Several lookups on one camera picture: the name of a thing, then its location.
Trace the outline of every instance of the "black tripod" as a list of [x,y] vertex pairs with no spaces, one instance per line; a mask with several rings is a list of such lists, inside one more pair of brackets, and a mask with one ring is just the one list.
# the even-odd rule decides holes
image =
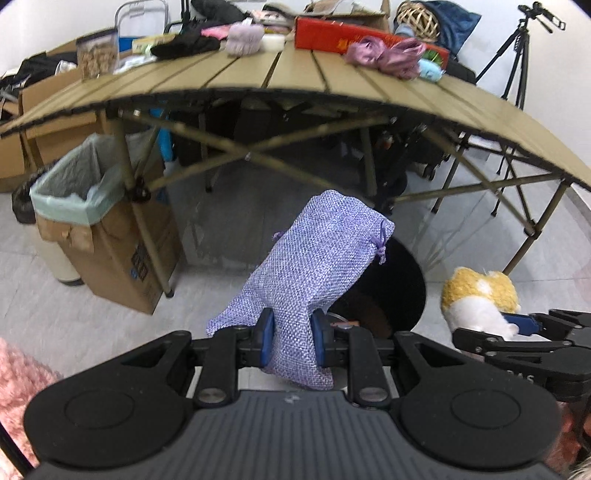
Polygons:
[[[521,72],[519,74],[519,85],[517,87],[517,95],[515,97],[515,106],[520,110],[523,110],[525,106],[525,90],[527,88],[527,73],[528,73],[528,66],[530,60],[530,31],[527,28],[528,23],[530,20],[537,20],[540,24],[548,31],[548,33],[553,33],[553,30],[546,25],[542,20],[539,18],[540,15],[546,17],[549,21],[552,22],[554,26],[556,26],[559,30],[566,29],[566,23],[564,23],[561,19],[554,16],[550,11],[545,9],[540,2],[534,2],[532,8],[528,7],[527,5],[520,5],[518,7],[519,11],[525,14],[525,18],[519,20],[519,24],[515,31],[507,38],[506,42],[503,43],[501,48],[496,52],[496,55],[493,59],[484,67],[484,69],[478,74],[476,77],[476,82],[482,78],[482,76],[492,67],[492,65],[507,51],[507,49],[513,45],[513,50],[515,51],[515,60],[513,61],[513,67],[511,68],[511,74],[509,75],[509,80],[507,81],[507,85],[505,86],[505,91],[501,98],[503,100],[507,100],[509,98],[509,92],[511,91],[511,87],[513,85],[513,81],[515,80],[515,75],[517,73],[517,67],[519,66],[519,61],[521,60]],[[515,149],[513,148],[511,155],[515,154]],[[497,170],[496,174],[501,174],[501,169],[503,167],[503,163],[505,162],[505,156],[501,159],[501,163],[499,165],[499,169]],[[509,172],[515,177],[515,171],[513,166],[511,165],[510,158],[507,159],[507,171],[505,173],[505,180],[509,177]],[[527,211],[526,204],[524,202],[525,197],[521,190],[520,186],[517,186],[517,191],[519,196],[522,200],[522,204],[524,205],[525,215],[529,221],[531,221],[530,213]],[[496,216],[496,213],[499,209],[500,201],[497,201],[495,209],[492,211],[491,215]]]

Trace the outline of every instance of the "tripod head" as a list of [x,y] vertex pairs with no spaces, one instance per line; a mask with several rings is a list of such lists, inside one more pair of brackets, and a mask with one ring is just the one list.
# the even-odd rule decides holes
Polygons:
[[548,33],[553,33],[552,29],[544,22],[542,22],[540,18],[538,18],[541,15],[542,17],[548,19],[559,30],[566,30],[566,23],[559,19],[557,16],[555,16],[548,9],[544,8],[541,2],[534,2],[532,7],[528,7],[527,5],[520,5],[517,8],[520,12],[525,14],[525,19],[522,20],[524,24],[527,24],[527,21],[529,19],[537,20],[548,31]]

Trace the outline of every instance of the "clear container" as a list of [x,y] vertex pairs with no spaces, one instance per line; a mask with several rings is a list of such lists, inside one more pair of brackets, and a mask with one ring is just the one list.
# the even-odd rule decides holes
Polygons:
[[80,37],[76,40],[78,68],[83,79],[112,74],[119,62],[119,35],[116,28]]

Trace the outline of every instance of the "mauve satin cloth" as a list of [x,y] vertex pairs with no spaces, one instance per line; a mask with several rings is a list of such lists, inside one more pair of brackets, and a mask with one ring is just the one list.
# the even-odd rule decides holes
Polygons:
[[418,61],[425,53],[425,49],[425,44],[416,38],[406,38],[388,48],[379,38],[364,37],[349,46],[345,61],[410,80],[420,74]]

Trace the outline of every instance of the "woven bamboo ball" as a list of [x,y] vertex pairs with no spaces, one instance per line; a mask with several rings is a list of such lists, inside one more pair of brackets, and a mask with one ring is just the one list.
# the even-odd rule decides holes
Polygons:
[[439,36],[437,18],[419,2],[402,2],[396,12],[396,21],[409,25],[421,41],[435,42]]

